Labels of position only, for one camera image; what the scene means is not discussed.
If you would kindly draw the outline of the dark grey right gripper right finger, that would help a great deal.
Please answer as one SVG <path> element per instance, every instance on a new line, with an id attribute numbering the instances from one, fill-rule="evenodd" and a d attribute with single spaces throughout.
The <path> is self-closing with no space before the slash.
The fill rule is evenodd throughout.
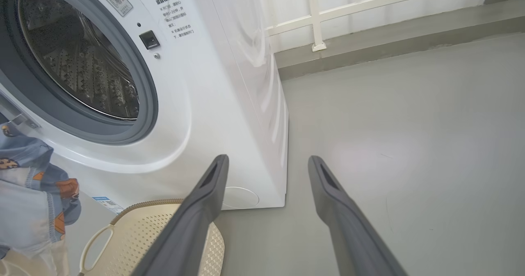
<path id="1" fill-rule="evenodd" d="M 308 159 L 317 215 L 328 226 L 341 276 L 406 276 L 358 205 L 319 156 Z"/>

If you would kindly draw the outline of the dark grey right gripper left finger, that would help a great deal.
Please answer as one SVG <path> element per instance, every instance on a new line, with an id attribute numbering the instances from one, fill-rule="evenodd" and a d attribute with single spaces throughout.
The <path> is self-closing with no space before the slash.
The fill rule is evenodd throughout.
<path id="1" fill-rule="evenodd" d="M 197 276 L 210 224 L 219 216 L 229 158 L 218 155 L 150 246 L 133 276 Z"/>

